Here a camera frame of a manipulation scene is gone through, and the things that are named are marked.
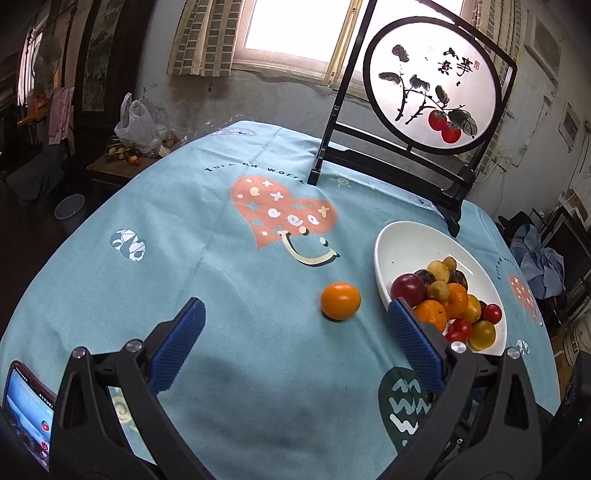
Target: pink heart print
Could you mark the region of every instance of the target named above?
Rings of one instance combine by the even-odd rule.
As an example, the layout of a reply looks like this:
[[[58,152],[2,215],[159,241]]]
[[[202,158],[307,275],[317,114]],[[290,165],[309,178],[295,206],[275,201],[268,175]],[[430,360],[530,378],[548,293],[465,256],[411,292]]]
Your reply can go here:
[[[511,283],[511,290],[513,290],[517,300],[530,313],[532,320],[539,324],[540,321],[536,314],[537,303],[535,302],[534,296],[531,294],[530,287],[524,284],[519,277],[515,276],[509,277],[509,283]]]
[[[234,206],[255,234],[256,247],[281,240],[278,231],[291,236],[325,233],[336,222],[335,207],[327,200],[294,199],[281,183],[248,175],[232,186]]]

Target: yellow tomato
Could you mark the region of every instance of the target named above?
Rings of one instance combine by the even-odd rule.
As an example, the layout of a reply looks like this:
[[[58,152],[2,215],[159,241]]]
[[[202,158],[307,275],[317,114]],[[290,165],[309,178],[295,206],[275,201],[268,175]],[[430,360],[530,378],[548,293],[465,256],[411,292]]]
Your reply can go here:
[[[480,302],[474,295],[468,295],[468,306],[462,314],[462,318],[465,318],[470,323],[475,323],[482,314],[482,308]]]

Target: fruit bowl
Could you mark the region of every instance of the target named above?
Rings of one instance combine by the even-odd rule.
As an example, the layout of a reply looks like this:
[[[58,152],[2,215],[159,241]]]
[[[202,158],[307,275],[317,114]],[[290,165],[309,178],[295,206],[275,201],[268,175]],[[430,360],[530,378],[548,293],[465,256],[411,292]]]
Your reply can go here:
[[[439,230],[417,222],[390,223],[379,233],[375,241],[374,266],[379,295],[384,307],[390,304],[392,282],[404,273],[425,268],[432,260],[453,257],[457,269],[464,272],[469,293],[487,304],[496,303],[503,317],[495,325],[496,341],[489,348],[479,351],[488,355],[502,355],[507,342],[505,309],[494,284],[468,251],[453,238]]]

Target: potato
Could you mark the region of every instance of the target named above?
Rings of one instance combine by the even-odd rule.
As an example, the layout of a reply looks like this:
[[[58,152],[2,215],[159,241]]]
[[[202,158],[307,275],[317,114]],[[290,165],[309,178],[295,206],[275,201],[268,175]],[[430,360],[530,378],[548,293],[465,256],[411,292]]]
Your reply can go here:
[[[436,280],[443,280],[445,283],[449,282],[449,269],[445,263],[434,260],[427,265],[427,271],[431,272]]]
[[[427,298],[429,300],[437,300],[438,302],[446,301],[449,298],[449,287],[443,280],[436,280],[427,287]]]
[[[456,259],[453,257],[446,257],[443,259],[443,264],[447,267],[447,269],[451,272],[457,268]]]

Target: plastic bag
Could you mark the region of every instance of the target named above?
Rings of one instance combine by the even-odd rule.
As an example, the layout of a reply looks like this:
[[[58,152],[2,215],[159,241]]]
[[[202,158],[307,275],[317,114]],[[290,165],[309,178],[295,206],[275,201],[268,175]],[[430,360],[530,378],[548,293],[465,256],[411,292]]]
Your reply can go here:
[[[157,151],[162,144],[150,112],[139,100],[132,101],[131,93],[125,95],[121,104],[121,121],[115,127],[115,134],[123,145],[136,145],[142,153]]]

